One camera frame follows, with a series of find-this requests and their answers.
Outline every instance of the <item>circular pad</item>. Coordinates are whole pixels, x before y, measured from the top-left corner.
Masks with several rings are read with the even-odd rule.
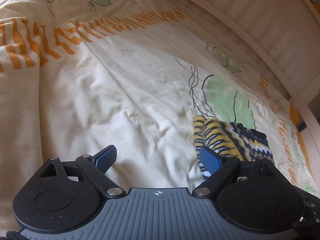
[[[218,195],[217,206],[229,222],[261,233],[294,228],[304,210],[303,199],[293,187],[270,177],[225,187]]]
[[[47,190],[36,197],[37,206],[48,211],[63,209],[71,202],[72,194],[62,189]]]
[[[281,197],[269,189],[254,189],[244,195],[244,201],[255,209],[271,210],[281,204]]]

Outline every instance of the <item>bolt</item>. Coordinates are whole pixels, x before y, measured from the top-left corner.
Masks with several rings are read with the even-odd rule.
[[[107,190],[107,193],[110,196],[118,196],[122,193],[122,189],[118,188],[118,187],[112,187],[110,189]]]
[[[199,196],[206,196],[206,195],[210,194],[211,191],[206,187],[200,187],[200,188],[197,188],[195,190],[195,192]]]

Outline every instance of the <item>white wooden bed frame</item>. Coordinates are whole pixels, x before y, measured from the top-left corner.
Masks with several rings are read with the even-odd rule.
[[[320,188],[320,126],[307,106],[320,90],[320,15],[310,0],[169,1],[290,98]]]

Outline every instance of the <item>ridged rubber surface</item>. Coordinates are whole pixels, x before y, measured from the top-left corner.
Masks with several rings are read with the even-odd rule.
[[[271,235],[246,232],[220,217],[210,200],[192,197],[186,188],[133,188],[126,197],[108,200],[98,216],[81,228],[56,235],[24,229],[20,234],[29,240],[292,240],[297,236],[293,229]]]
[[[107,170],[115,163],[117,159],[117,150],[116,147],[112,147],[108,151],[106,151],[103,155],[97,158],[95,167],[100,170],[103,174],[107,172]]]
[[[215,173],[220,167],[220,160],[214,157],[206,149],[201,148],[199,153],[199,161],[209,171],[210,174]]]

